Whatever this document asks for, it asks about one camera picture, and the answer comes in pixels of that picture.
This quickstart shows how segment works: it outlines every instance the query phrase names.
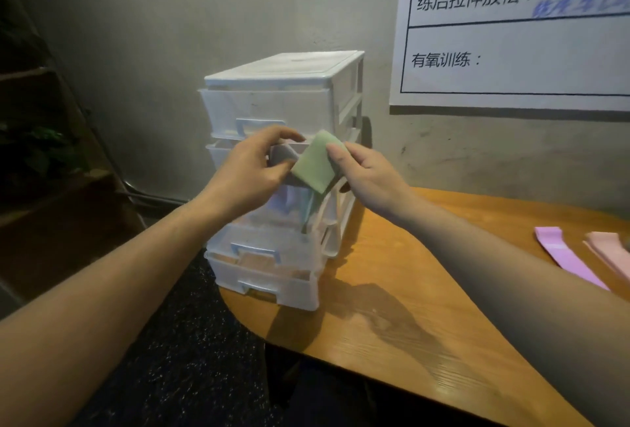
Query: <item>hand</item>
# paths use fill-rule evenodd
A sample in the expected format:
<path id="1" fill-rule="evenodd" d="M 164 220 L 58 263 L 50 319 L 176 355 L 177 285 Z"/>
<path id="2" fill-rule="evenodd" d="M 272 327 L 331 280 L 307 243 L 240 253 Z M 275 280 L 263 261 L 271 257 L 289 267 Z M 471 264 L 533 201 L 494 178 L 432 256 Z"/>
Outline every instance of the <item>hand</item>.
<path id="1" fill-rule="evenodd" d="M 195 200 L 206 206 L 224 207 L 228 221 L 263 206 L 294 165 L 294 161 L 285 160 L 267 167 L 269 149 L 283 138 L 304 141 L 296 130 L 273 125 L 236 144 Z"/>
<path id="2" fill-rule="evenodd" d="M 409 185 L 381 153 L 350 142 L 345 145 L 350 153 L 335 144 L 326 149 L 352 192 L 374 213 L 398 223 L 416 198 Z"/>

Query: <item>person's left arm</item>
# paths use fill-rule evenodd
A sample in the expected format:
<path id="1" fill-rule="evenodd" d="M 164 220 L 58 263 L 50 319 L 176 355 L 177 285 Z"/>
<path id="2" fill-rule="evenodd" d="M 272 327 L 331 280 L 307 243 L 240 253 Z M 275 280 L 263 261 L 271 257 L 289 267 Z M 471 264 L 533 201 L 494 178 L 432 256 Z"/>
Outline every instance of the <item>person's left arm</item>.
<path id="1" fill-rule="evenodd" d="M 281 138 L 303 140 L 278 126 L 250 136 L 194 200 L 0 322 L 0 425 L 72 420 L 203 244 L 284 180 L 291 162 L 265 160 Z"/>

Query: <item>wooden table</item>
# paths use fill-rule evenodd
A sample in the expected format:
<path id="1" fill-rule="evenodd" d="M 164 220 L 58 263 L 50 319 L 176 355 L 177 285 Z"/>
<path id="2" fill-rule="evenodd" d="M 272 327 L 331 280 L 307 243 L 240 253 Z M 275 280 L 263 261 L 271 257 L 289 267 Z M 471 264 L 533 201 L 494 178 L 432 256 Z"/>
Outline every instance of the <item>wooden table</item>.
<path id="1" fill-rule="evenodd" d="M 548 261 L 534 227 L 561 227 L 569 247 L 630 300 L 630 286 L 582 242 L 591 231 L 630 234 L 630 222 L 583 208 L 415 190 Z M 369 210 L 354 209 L 342 251 L 328 262 L 319 286 L 315 312 L 224 289 L 221 295 L 236 318 L 269 343 L 509 426 L 590 425 L 421 243 Z"/>

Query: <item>white poster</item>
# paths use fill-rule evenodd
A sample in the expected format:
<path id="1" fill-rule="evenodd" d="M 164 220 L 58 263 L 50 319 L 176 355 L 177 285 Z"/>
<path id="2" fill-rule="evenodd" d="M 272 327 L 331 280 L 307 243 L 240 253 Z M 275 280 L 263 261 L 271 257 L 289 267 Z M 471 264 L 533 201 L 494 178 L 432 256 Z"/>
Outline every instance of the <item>white poster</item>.
<path id="1" fill-rule="evenodd" d="M 391 105 L 630 110 L 630 0 L 398 0 Z"/>

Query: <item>gray wall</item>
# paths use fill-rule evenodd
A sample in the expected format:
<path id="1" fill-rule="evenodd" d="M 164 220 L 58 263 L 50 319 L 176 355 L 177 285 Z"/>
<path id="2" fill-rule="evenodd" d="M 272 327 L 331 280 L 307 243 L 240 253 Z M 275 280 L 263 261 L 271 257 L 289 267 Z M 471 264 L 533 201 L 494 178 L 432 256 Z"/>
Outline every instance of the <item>gray wall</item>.
<path id="1" fill-rule="evenodd" d="M 630 213 L 628 123 L 390 115 L 396 2 L 23 0 L 144 192 L 188 198 L 212 175 L 204 75 L 282 51 L 362 49 L 374 146 L 411 184 Z"/>

